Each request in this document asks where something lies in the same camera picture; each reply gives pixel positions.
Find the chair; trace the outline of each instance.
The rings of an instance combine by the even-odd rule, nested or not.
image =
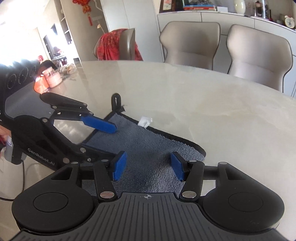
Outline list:
[[[93,54],[98,58],[97,49],[99,41],[96,43]],[[120,60],[135,60],[136,31],[134,28],[122,32],[119,39],[119,58]]]
[[[293,65],[291,47],[285,38],[233,25],[227,47],[232,58],[230,75],[283,92],[283,78]]]
[[[213,69],[220,42],[218,23],[170,22],[160,34],[165,63]]]

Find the red scarf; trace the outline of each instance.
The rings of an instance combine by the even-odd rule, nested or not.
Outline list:
[[[98,60],[119,60],[119,39],[125,30],[126,28],[117,29],[102,35],[97,49]],[[137,44],[135,46],[135,60],[143,61]]]

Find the hanging ornament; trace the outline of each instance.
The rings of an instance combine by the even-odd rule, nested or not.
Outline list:
[[[78,3],[81,4],[81,6],[83,7],[83,13],[86,14],[87,13],[87,17],[89,19],[89,23],[92,26],[92,20],[91,20],[91,16],[90,16],[90,12],[91,12],[91,7],[89,6],[89,1],[90,0],[73,0],[73,3]]]

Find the black cable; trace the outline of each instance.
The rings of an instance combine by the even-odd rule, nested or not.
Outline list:
[[[22,192],[24,190],[25,190],[25,164],[24,164],[24,161],[22,160]],[[7,198],[3,198],[3,197],[0,197],[0,200],[8,201],[8,202],[14,201],[14,199],[7,199]]]

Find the white vase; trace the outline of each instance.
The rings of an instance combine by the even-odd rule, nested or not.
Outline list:
[[[246,3],[244,0],[234,0],[234,7],[239,14],[244,14],[246,12]]]

